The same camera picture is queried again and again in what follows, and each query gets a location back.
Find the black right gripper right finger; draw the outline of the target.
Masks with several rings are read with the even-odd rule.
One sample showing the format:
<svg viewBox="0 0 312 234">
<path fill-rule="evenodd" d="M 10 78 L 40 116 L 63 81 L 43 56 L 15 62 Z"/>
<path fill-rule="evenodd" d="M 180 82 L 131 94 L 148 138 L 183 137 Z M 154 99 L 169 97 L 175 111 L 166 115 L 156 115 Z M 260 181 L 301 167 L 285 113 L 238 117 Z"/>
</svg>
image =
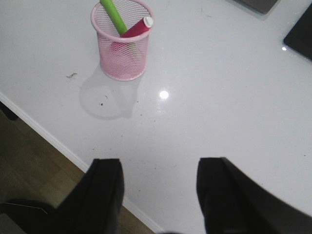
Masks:
<svg viewBox="0 0 312 234">
<path fill-rule="evenodd" d="M 196 192 L 208 234 L 310 234 L 311 216 L 272 195 L 225 157 L 201 158 Z"/>
</svg>

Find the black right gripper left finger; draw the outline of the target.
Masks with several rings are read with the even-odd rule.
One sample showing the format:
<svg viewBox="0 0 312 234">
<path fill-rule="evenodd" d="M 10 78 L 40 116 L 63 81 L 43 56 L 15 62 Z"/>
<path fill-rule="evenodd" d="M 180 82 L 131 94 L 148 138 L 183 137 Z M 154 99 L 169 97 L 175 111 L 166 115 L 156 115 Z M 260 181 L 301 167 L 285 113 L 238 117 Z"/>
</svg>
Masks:
<svg viewBox="0 0 312 234">
<path fill-rule="evenodd" d="M 11 199 L 0 212 L 27 234 L 115 234 L 124 196 L 119 159 L 94 159 L 80 182 L 57 208 Z"/>
</svg>

